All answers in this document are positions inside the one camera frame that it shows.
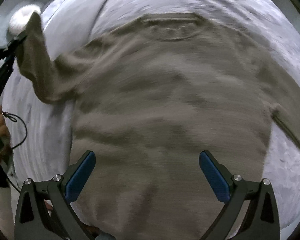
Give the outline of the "olive green knit sweater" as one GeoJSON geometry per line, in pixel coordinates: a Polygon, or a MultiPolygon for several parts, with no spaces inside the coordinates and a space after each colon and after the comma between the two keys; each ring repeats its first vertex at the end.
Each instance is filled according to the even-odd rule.
{"type": "Polygon", "coordinates": [[[17,52],[44,103],[75,99],[70,160],[96,154],[77,207],[117,239],[199,239],[221,205],[209,150],[259,181],[276,122],[300,148],[300,87],[264,46],[196,14],[145,15],[50,59],[33,14],[17,52]]]}

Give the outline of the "white round pillow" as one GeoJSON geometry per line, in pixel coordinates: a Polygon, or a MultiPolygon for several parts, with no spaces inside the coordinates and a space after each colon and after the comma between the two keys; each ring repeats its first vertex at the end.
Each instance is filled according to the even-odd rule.
{"type": "Polygon", "coordinates": [[[7,18],[6,37],[8,39],[18,36],[24,31],[32,14],[35,12],[41,14],[41,7],[37,4],[27,4],[14,9],[7,18]]]}

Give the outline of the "grey bed cover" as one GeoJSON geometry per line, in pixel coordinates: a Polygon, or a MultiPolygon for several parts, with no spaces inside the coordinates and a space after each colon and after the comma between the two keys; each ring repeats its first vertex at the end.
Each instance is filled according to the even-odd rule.
{"type": "MultiPolygon", "coordinates": [[[[196,14],[244,33],[264,46],[300,87],[300,35],[272,0],[54,0],[40,19],[47,53],[55,60],[156,14],[196,14]]],[[[15,151],[19,180],[48,180],[77,161],[70,160],[75,99],[40,101],[16,63],[2,102],[4,109],[22,117],[29,131],[15,151]]],[[[262,178],[273,185],[281,238],[287,239],[300,220],[300,148],[276,122],[271,124],[262,178]]]]}

